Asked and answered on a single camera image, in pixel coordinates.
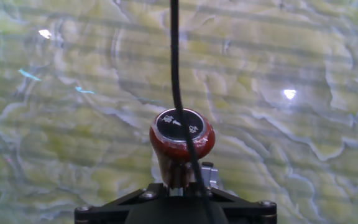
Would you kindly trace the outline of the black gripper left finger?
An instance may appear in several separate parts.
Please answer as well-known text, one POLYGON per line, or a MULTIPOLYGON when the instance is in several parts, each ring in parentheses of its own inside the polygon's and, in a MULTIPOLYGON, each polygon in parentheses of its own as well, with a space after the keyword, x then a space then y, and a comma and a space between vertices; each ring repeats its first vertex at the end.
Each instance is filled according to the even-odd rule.
POLYGON ((100 207, 83 205, 74 210, 74 223, 125 223, 129 212, 145 202, 166 197, 167 188, 162 183, 149 184, 100 207))

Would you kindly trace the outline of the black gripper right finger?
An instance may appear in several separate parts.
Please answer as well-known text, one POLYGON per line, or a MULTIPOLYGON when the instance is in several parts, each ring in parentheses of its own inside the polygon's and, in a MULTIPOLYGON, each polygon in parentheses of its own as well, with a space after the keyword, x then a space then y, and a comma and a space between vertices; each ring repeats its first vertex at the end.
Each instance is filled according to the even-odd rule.
POLYGON ((195 183, 183 188, 181 217, 185 223, 248 223, 276 224, 277 204, 269 200, 249 202, 215 187, 207 187, 211 206, 208 215, 195 183))

